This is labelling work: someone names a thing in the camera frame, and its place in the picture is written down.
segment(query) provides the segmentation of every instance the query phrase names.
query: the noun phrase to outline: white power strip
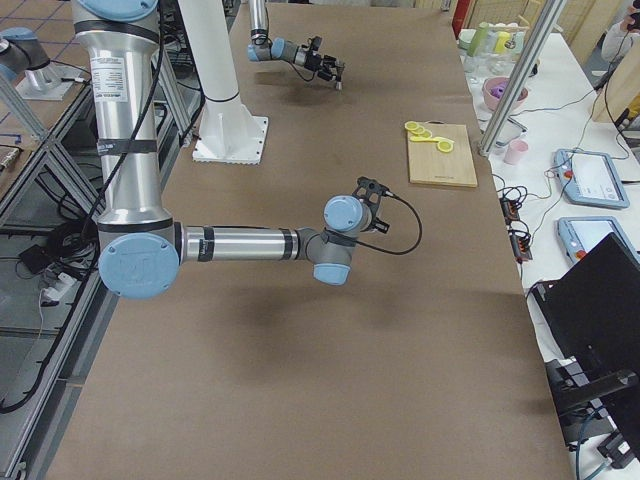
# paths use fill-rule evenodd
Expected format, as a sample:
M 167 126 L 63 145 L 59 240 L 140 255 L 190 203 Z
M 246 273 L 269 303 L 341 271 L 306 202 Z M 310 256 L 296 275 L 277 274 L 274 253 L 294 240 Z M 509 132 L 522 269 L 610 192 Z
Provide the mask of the white power strip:
M 58 275 L 55 285 L 42 291 L 42 299 L 47 302 L 59 302 L 76 282 L 75 278 L 63 272 Z

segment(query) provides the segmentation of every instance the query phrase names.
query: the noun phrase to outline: electrical connector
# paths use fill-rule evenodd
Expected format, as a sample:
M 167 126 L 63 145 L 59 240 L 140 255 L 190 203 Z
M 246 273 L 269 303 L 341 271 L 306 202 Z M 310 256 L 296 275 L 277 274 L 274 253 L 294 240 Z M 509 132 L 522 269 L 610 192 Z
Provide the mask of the electrical connector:
M 523 263 L 533 260 L 533 255 L 531 255 L 531 250 L 529 249 L 530 236 L 528 234 L 522 234 L 519 230 L 509 230 L 509 241 L 511 242 L 511 249 L 516 262 Z
M 500 209 L 504 216 L 504 223 L 510 225 L 511 222 L 519 222 L 520 214 L 518 213 L 518 202 L 509 198 L 500 199 Z
M 59 302 L 76 282 L 72 276 L 61 273 L 55 285 L 42 290 L 42 299 L 47 302 Z

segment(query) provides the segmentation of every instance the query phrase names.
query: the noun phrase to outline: tablet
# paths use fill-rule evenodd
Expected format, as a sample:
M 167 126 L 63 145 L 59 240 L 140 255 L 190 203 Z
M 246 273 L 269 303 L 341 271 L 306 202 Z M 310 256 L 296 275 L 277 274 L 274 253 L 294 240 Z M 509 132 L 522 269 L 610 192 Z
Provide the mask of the tablet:
M 629 206 L 629 197 L 608 154 L 561 149 L 553 163 L 571 203 L 615 209 Z
M 612 232 L 629 250 L 636 251 L 618 221 L 613 217 L 562 217 L 558 219 L 558 235 L 572 263 L 580 261 Z

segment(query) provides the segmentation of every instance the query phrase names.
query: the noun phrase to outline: metal pole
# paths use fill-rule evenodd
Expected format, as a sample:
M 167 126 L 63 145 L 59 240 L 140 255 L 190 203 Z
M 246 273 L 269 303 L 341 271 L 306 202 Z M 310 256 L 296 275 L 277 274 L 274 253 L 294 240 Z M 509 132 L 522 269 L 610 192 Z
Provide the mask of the metal pole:
M 268 119 L 242 104 L 220 0 L 179 0 L 207 102 L 193 152 L 196 161 L 260 163 Z
M 153 54 L 152 61 L 154 65 L 158 64 L 157 53 Z M 169 60 L 169 55 L 166 50 L 162 56 L 162 65 L 160 67 L 160 85 L 162 86 L 164 96 L 167 98 L 167 102 L 169 103 L 169 108 L 171 109 L 173 118 L 178 126 L 180 136 L 185 137 L 186 144 L 191 143 L 190 132 L 187 131 L 189 129 L 191 119 L 189 118 L 189 113 L 187 112 L 184 99 L 178 90 L 178 80 L 176 79 L 175 73 L 173 73 L 171 61 Z
M 502 127 L 509 118 L 513 104 L 518 100 L 524 83 L 533 68 L 533 64 L 538 58 L 538 55 L 540 55 L 540 51 L 547 41 L 551 30 L 553 30 L 553 26 L 558 21 L 558 17 L 560 17 L 560 13 L 566 3 L 567 0 L 547 0 L 542 8 L 540 17 L 531 32 L 529 41 L 524 47 L 520 60 L 518 60 L 518 63 L 513 69 L 513 73 L 509 77 L 509 83 L 500 99 L 500 103 L 498 103 L 498 108 L 491 116 L 491 120 L 480 140 L 480 155 L 484 157 L 489 156 L 489 151 L 493 147 L 496 138 L 498 138 L 500 130 L 502 130 Z

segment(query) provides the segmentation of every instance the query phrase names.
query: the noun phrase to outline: brown table surface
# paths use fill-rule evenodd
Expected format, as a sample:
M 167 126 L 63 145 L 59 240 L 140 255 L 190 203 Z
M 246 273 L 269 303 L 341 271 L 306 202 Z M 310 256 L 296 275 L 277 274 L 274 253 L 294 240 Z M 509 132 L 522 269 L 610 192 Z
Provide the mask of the brown table surface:
M 434 12 L 269 6 L 273 36 L 325 38 L 344 90 L 282 62 L 250 64 L 243 101 L 270 117 L 260 166 L 194 164 L 165 192 L 187 224 L 322 227 L 322 209 L 377 178 L 420 211 L 420 248 L 358 247 L 348 284 L 307 263 L 188 264 L 166 294 L 121 301 L 50 468 L 68 478 L 570 478 L 488 163 L 480 186 L 410 185 L 405 120 L 479 131 L 449 19 Z M 403 248 L 412 217 L 387 201 Z

